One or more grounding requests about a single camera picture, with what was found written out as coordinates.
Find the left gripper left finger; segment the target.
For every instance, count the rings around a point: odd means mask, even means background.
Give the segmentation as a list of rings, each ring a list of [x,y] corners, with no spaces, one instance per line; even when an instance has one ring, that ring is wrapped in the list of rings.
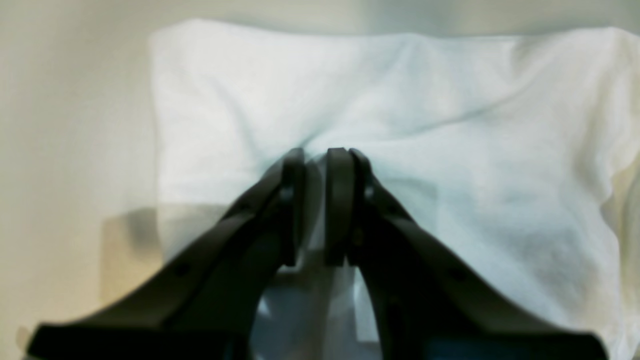
[[[69,323],[42,323],[39,360],[247,360],[262,294],[302,241],[306,157],[288,151],[222,218],[133,292]]]

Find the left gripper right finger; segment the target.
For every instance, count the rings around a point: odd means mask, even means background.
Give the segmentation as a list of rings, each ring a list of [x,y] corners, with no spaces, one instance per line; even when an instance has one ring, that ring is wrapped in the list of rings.
[[[325,263],[361,273],[385,360],[608,357],[594,333],[516,305],[423,230],[362,152],[327,151],[325,207]]]

